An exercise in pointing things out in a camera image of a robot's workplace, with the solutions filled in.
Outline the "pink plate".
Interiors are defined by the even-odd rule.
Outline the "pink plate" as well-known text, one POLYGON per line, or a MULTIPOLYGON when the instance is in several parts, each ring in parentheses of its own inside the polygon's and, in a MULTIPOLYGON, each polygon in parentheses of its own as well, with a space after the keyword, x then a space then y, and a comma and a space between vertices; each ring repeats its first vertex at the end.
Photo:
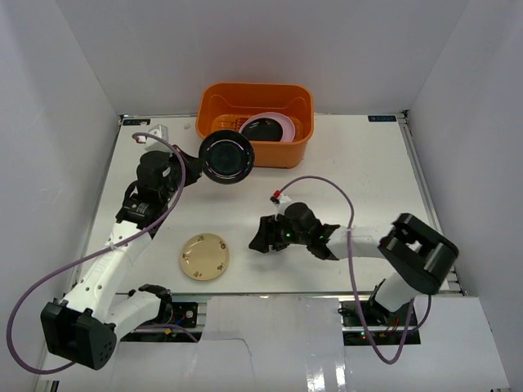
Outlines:
POLYGON ((253 119, 257 119, 257 118, 272 118, 274 120, 277 120, 282 125, 284 135, 282 137, 282 140, 277 141, 277 142, 292 142, 293 141, 294 136, 296 135, 296 128, 295 128, 292 120, 289 117, 287 117, 286 115, 276 113, 276 112, 264 112, 261 114, 254 115, 251 118, 248 118, 246 120, 246 122, 240 127, 239 133, 243 130, 244 126, 248 122, 252 121, 253 119))

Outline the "yellow floral plate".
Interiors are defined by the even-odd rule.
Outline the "yellow floral plate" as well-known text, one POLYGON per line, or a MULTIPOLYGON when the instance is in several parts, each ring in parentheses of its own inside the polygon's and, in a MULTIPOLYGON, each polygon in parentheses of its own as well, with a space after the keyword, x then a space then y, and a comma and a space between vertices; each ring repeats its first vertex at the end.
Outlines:
POLYGON ((196 281, 214 280, 226 271, 229 262, 229 246, 222 237, 211 233, 187 240, 179 259, 183 273, 196 281))

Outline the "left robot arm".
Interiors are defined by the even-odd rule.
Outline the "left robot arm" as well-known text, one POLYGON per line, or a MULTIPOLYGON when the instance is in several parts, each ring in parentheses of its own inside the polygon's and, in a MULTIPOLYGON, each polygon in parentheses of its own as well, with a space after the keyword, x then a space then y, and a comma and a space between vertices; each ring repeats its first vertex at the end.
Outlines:
POLYGON ((143 323, 163 326, 172 319, 171 292, 145 284, 112 306, 119 284, 152 242, 179 189, 194 184, 202 163, 185 152, 150 151, 136 169, 136 181, 107 240, 107 253, 96 257, 78 284, 40 315, 50 353, 93 370, 103 368, 118 340, 143 323))

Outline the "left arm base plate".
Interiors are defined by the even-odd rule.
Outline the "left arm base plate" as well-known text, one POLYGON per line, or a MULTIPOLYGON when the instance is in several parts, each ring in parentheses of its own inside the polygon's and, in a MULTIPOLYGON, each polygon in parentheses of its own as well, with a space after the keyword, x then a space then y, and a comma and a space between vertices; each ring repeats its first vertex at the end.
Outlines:
POLYGON ((197 325, 198 310, 197 302, 172 302, 166 306, 163 318, 168 325, 193 328, 197 325))

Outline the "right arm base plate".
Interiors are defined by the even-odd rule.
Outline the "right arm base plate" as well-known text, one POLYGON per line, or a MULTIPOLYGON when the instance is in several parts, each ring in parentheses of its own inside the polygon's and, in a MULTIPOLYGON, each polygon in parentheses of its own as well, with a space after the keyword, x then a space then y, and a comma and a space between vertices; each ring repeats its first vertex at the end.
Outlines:
MULTIPOLYGON (((371 310, 367 301, 362 301, 361 307, 369 327, 403 327, 406 323, 409 304, 404 304, 397 311, 385 315, 371 310)), ((355 301, 341 301, 338 313, 342 317, 344 327, 362 326, 355 301)))

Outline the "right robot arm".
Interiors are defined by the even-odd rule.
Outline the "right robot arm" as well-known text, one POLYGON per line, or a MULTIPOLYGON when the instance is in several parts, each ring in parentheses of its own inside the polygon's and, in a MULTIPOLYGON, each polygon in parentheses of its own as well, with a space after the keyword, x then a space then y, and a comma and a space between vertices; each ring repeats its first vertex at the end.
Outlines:
POLYGON ((400 214, 384 233, 323 223, 305 203, 279 206, 274 215, 261 217, 248 248, 268 253, 290 245, 304 246, 324 261, 349 256, 388 261, 394 272, 378 283, 362 306, 363 315, 381 326, 396 319, 399 309, 416 296, 435 295, 459 254, 450 240, 409 213, 400 214))

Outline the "black plate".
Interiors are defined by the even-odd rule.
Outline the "black plate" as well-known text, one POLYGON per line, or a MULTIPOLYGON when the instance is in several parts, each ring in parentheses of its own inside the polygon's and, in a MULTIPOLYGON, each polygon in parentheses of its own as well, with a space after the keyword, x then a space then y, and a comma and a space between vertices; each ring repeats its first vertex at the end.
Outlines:
POLYGON ((255 153, 250 141, 232 130, 215 131, 199 147, 202 173, 210 180, 233 185, 248 177, 254 167, 255 153))
POLYGON ((272 118, 257 118, 248 122, 240 132, 248 140, 281 141, 284 135, 282 125, 272 118))

